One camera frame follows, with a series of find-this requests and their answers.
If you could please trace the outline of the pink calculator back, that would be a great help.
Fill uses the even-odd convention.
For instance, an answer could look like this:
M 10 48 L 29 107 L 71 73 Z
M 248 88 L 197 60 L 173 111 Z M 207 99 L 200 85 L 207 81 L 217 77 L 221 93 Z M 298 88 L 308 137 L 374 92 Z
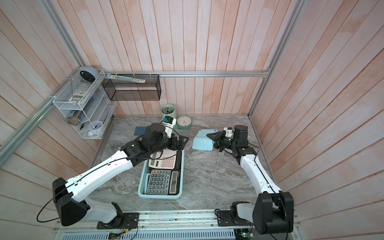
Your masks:
M 151 155 L 148 166 L 152 169 L 172 170 L 175 168 L 177 151 L 163 150 Z

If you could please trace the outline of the mint green storage box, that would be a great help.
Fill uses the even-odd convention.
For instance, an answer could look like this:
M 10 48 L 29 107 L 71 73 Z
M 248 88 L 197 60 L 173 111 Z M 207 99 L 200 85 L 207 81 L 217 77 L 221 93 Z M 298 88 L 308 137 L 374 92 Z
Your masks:
M 144 162 L 138 195 L 142 199 L 176 200 L 183 193 L 185 151 L 163 150 Z

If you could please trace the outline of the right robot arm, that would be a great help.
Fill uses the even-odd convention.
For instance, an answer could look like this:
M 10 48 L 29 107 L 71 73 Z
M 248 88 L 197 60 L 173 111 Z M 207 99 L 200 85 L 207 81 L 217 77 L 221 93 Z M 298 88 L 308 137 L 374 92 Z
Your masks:
M 254 205 L 234 202 L 231 218 L 234 224 L 248 221 L 260 235 L 289 234 L 294 228 L 294 198 L 281 190 L 262 166 L 259 148 L 248 141 L 248 127 L 236 125 L 221 132 L 207 134 L 213 147 L 231 154 L 247 173 L 257 193 Z

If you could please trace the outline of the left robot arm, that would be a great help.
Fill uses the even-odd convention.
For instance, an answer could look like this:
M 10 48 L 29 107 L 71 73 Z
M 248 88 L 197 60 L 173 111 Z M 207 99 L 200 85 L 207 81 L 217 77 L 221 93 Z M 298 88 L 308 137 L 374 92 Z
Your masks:
M 179 135 L 171 127 L 153 123 L 146 127 L 142 136 L 123 145 L 95 167 L 68 180 L 56 179 L 52 183 L 53 202 L 62 226 L 80 221 L 98 221 L 106 229 L 121 228 L 125 215 L 117 203 L 101 203 L 88 196 L 110 179 L 150 159 L 157 152 L 182 151 L 188 141 L 188 137 Z

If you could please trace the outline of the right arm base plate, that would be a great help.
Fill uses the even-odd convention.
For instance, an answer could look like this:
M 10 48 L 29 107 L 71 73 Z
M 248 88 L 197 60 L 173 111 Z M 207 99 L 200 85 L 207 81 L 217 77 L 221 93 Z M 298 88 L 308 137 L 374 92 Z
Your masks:
M 233 227 L 233 226 L 251 226 L 251 222 L 240 219 L 230 210 L 220 210 L 216 209 L 214 211 L 219 227 Z

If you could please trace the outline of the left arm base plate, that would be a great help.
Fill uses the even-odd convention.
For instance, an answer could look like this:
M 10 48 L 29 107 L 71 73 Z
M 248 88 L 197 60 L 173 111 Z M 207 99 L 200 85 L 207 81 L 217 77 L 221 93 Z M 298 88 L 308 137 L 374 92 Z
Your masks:
M 136 229 L 138 227 L 139 213 L 118 214 L 110 223 L 98 222 L 97 230 Z

